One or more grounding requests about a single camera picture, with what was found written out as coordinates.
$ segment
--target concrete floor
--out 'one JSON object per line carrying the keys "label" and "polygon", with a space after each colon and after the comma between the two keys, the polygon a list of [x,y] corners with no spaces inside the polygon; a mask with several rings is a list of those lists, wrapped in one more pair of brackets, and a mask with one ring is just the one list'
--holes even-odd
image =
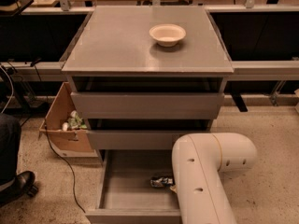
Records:
{"label": "concrete floor", "polygon": [[[294,105],[245,100],[241,113],[231,100],[212,132],[241,133],[258,149],[258,160],[248,172],[224,176],[228,199],[240,224],[297,224],[299,220],[299,114]],[[42,118],[31,118],[22,127],[18,173],[36,173],[39,192],[22,196],[0,209],[2,224],[89,223],[73,197],[70,168],[50,149],[45,135],[38,138]],[[76,175],[76,195],[85,209],[97,203],[101,165],[97,158],[67,158]]]}

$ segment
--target white bowl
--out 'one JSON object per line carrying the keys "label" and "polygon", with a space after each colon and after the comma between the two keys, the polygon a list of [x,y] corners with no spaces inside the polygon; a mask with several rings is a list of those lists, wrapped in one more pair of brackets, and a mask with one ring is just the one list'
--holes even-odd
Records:
{"label": "white bowl", "polygon": [[150,36],[163,47],[173,47],[186,36],[186,31],[175,24],[161,24],[149,30]]}

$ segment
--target black shoe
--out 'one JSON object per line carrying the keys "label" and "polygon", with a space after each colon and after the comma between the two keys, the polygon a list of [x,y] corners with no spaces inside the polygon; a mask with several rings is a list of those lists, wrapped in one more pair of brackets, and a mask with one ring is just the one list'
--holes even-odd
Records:
{"label": "black shoe", "polygon": [[33,172],[25,171],[15,177],[15,181],[8,188],[0,191],[0,207],[20,198],[33,186],[36,176]]}

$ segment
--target person's leg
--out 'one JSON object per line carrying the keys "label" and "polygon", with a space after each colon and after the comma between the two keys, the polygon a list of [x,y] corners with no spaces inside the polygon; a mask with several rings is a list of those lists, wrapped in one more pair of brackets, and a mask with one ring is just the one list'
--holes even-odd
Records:
{"label": "person's leg", "polygon": [[20,139],[18,120],[0,113],[0,186],[13,180],[16,175]]}

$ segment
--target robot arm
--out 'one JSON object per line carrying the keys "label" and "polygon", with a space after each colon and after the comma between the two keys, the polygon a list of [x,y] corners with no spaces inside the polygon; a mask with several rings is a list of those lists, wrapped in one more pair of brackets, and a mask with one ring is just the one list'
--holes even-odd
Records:
{"label": "robot arm", "polygon": [[248,170],[256,160],[252,142],[237,133],[184,135],[172,162],[184,224],[234,224],[219,172]]}

